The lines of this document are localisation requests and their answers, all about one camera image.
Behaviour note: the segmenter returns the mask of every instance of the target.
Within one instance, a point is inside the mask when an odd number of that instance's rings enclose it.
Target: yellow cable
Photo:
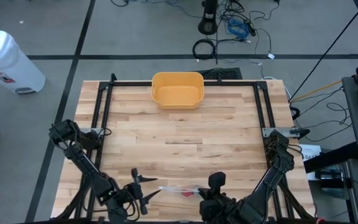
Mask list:
[[[334,83],[331,83],[331,84],[329,84],[329,85],[326,85],[326,86],[323,86],[323,87],[321,87],[321,88],[318,88],[317,90],[313,90],[313,91],[311,91],[311,92],[309,92],[309,93],[307,93],[307,94],[305,94],[305,95],[301,95],[301,96],[299,96],[298,98],[295,98],[294,100],[291,100],[290,101],[290,103],[295,103],[295,102],[297,102],[298,100],[300,100],[300,99],[302,99],[302,98],[304,98],[304,97],[306,97],[306,96],[310,96],[310,95],[312,95],[313,93],[317,93],[318,91],[321,91],[321,90],[325,90],[325,89],[327,89],[327,88],[329,88],[329,87],[331,87],[331,86],[333,86],[333,85],[336,85],[336,84],[338,84],[338,83],[341,83],[342,81],[336,81],[336,82],[334,82]]]

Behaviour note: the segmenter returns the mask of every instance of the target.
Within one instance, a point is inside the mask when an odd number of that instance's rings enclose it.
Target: white trash can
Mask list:
[[[23,54],[13,37],[0,30],[0,84],[14,93],[40,91],[45,76]]]

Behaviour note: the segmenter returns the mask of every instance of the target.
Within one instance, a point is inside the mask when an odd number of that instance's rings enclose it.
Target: yellow bowl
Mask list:
[[[195,109],[204,98],[204,78],[198,72],[158,72],[152,98],[160,109]]]

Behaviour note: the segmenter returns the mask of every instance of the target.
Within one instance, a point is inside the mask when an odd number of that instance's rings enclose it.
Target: wooden table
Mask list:
[[[81,128],[91,126],[98,85],[99,82],[94,81],[83,83],[75,115]],[[276,126],[292,127],[283,82],[271,80],[267,85]],[[237,199],[250,194],[267,169],[253,88],[206,86],[204,100],[195,110],[160,110],[151,99],[150,88],[115,86],[112,89],[107,123],[112,135],[104,141],[101,170],[114,177],[120,186],[132,182],[134,167],[145,177],[158,178],[158,181],[142,184],[145,195],[158,186],[208,187],[208,176],[223,171],[226,173],[223,192]],[[260,99],[268,121],[263,94]],[[290,144],[298,144],[298,141],[290,139]],[[302,158],[299,153],[288,151],[295,157],[295,168],[287,173],[289,188],[302,206],[314,214]],[[66,159],[52,217],[70,203],[80,179],[80,171]],[[280,191],[279,196],[285,217],[287,212]],[[161,191],[148,205],[149,214],[141,220],[200,220],[200,198]],[[99,216],[107,217],[107,214],[94,213],[93,219]],[[272,199],[269,216],[275,216]]]

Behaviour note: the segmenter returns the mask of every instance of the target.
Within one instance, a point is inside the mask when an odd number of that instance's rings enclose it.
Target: black metal frame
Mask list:
[[[103,94],[104,90],[107,90],[108,92],[107,92],[107,96],[106,96],[106,102],[105,102],[104,112],[103,112],[103,119],[102,119],[102,124],[101,124],[102,129],[105,129],[106,125],[107,125],[107,118],[108,118],[108,113],[109,113],[112,89],[114,86],[151,86],[152,85],[151,81],[136,81],[136,82],[117,81],[116,82],[116,80],[117,80],[116,76],[114,74],[112,74],[111,80],[109,82],[100,82],[99,83],[98,94],[96,97],[96,103],[95,103],[94,113],[93,113],[93,118],[92,118],[92,125],[91,125],[92,128],[96,128],[96,124],[97,124],[98,117],[99,117],[101,98],[102,98],[102,94]],[[250,81],[239,81],[239,80],[216,80],[216,81],[215,80],[205,80],[204,85],[205,86],[252,86],[253,87],[254,95],[255,95],[255,102],[256,102],[256,107],[257,107],[257,112],[258,112],[258,117],[259,117],[260,132],[262,134],[261,135],[262,142],[264,144],[264,148],[266,148],[265,141],[264,141],[265,138],[262,133],[262,128],[266,128],[266,125],[265,125],[264,113],[262,110],[262,103],[261,103],[260,95],[259,95],[259,88],[263,91],[263,94],[264,94],[264,100],[265,100],[265,104],[266,104],[269,125],[271,128],[275,127],[272,105],[270,104],[269,91],[268,91],[266,81],[251,81],[250,82]],[[95,159],[95,163],[94,163],[96,168],[98,168],[98,169],[100,168],[101,156],[102,156],[102,151],[103,151],[103,142],[104,142],[104,139],[102,140],[101,148],[98,149],[98,151],[97,151],[96,159]],[[92,156],[92,151],[87,151],[86,155],[90,158]],[[82,176],[80,186],[82,186],[85,181],[86,181],[85,176]],[[285,186],[288,186],[287,178],[285,176],[282,179],[282,181]],[[83,199],[80,200],[78,206],[76,207],[75,218],[81,217],[81,210],[82,210],[82,206],[84,203]],[[91,191],[91,195],[90,195],[89,201],[88,201],[88,210],[93,210],[94,200],[95,200],[95,197],[94,197],[93,191]],[[280,199],[278,197],[278,193],[276,190],[273,193],[273,203],[274,203],[276,218],[282,218]],[[285,197],[285,204],[287,207],[288,217],[294,218],[294,213],[293,213],[291,203],[286,197]],[[92,214],[93,214],[92,212],[87,212],[86,217],[89,219],[92,219]],[[178,223],[178,222],[153,222],[153,223],[174,224],[174,223]]]

